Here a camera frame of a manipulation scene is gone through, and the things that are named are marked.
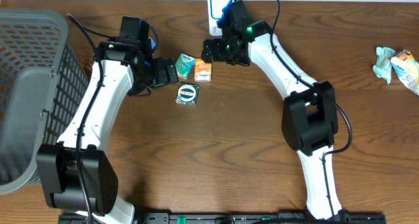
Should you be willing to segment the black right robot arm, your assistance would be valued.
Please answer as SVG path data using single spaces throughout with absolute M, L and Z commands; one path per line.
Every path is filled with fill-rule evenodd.
M 256 64 L 283 99 L 282 134 L 302 164 L 307 190 L 306 207 L 315 219 L 336 218 L 338 201 L 331 151 L 338 132 L 335 91 L 327 81 L 318 83 L 286 53 L 264 20 L 254 22 L 243 1 L 221 8 L 215 19 L 220 33 L 203 43 L 206 63 Z

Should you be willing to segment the mint green wipes pack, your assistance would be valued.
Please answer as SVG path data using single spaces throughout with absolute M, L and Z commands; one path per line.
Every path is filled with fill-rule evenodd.
M 385 79 L 387 84 L 390 84 L 392 80 L 392 64 L 390 59 L 395 54 L 396 51 L 389 47 L 376 48 L 377 60 L 372 70 L 378 78 Z

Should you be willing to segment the teal tissue pack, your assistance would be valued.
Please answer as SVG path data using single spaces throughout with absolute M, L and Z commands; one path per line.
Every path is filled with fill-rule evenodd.
M 181 53 L 175 63 L 177 76 L 182 79 L 188 79 L 191 69 L 194 67 L 196 58 Z

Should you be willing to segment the yellow snack bag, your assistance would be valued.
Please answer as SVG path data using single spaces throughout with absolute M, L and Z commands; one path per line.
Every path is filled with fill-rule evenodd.
M 412 53 L 403 49 L 390 58 L 390 63 L 399 80 L 409 90 L 418 95 L 418 62 Z

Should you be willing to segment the orange tissue pack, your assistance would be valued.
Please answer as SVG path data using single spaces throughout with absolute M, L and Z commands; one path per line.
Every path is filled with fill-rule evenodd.
M 194 64 L 194 80 L 196 82 L 210 82 L 211 81 L 212 64 L 205 63 L 200 58 L 195 60 Z

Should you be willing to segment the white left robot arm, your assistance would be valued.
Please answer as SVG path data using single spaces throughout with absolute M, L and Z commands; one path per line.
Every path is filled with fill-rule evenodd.
M 99 44 L 92 76 L 72 121 L 54 144 L 40 146 L 36 162 L 46 204 L 74 211 L 85 223 L 136 223 L 133 204 L 118 195 L 118 177 L 107 158 L 120 105 L 139 84 L 177 82 L 173 58 L 153 58 L 139 41 Z

